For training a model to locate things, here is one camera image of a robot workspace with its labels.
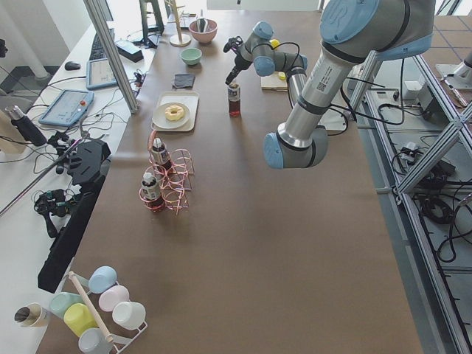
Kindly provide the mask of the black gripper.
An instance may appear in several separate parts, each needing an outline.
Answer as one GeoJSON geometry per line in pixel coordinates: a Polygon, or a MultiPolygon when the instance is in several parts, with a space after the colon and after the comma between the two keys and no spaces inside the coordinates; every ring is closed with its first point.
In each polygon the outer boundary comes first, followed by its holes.
{"type": "Polygon", "coordinates": [[[240,36],[229,38],[223,47],[224,53],[232,51],[235,54],[235,65],[226,77],[226,85],[230,85],[241,71],[247,70],[251,65],[251,61],[245,59],[241,54],[243,48],[244,42],[240,36]]]}

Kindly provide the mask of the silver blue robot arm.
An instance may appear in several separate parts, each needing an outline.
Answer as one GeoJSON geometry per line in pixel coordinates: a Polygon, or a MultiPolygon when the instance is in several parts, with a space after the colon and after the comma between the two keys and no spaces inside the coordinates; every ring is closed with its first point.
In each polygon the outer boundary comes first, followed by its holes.
{"type": "Polygon", "coordinates": [[[265,136],[263,152],[274,169],[307,168],[327,152],[327,131],[319,124],[351,69],[371,51],[381,60],[424,53],[431,46],[434,1],[330,1],[320,23],[321,53],[312,72],[301,54],[276,50],[270,24],[256,23],[250,36],[230,38],[224,52],[233,51],[235,65],[226,78],[254,67],[261,77],[284,72],[293,107],[277,131],[265,136]]]}

